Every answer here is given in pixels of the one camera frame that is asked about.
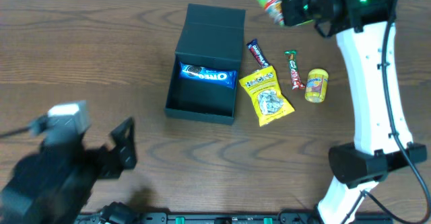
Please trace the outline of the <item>black gift box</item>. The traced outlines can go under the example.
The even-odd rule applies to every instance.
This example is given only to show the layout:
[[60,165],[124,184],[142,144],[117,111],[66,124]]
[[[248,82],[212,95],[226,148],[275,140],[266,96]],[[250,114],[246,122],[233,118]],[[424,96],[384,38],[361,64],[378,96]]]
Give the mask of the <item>black gift box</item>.
[[[232,124],[242,63],[245,10],[189,4],[175,50],[165,113],[171,118]],[[179,77],[182,62],[237,71],[234,89]]]

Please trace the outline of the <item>blue Oreo cookie pack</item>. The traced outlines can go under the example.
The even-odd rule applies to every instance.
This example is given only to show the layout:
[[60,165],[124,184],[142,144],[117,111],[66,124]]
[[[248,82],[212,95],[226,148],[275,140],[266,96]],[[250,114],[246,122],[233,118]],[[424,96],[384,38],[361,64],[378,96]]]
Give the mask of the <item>blue Oreo cookie pack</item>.
[[212,83],[234,89],[236,86],[237,71],[218,70],[196,65],[179,63],[179,77],[204,83]]

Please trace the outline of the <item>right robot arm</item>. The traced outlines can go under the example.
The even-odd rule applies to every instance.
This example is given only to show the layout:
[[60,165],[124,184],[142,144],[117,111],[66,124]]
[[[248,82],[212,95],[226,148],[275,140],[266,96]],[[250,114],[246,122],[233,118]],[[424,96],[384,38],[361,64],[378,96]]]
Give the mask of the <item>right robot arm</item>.
[[281,0],[286,26],[329,24],[342,53],[354,107],[352,143],[332,147],[333,179],[311,223],[351,223],[372,189],[389,173],[426,161],[401,105],[395,66],[398,0]]

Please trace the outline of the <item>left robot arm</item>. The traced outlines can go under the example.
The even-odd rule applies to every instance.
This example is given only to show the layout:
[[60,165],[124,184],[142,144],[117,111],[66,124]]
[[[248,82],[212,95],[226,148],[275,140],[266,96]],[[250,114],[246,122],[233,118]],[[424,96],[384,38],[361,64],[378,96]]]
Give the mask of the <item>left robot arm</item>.
[[37,118],[30,124],[46,133],[37,153],[21,158],[1,191],[2,223],[73,223],[96,181],[117,179],[137,163],[135,121],[111,131],[114,148],[86,149],[84,134],[70,117]]

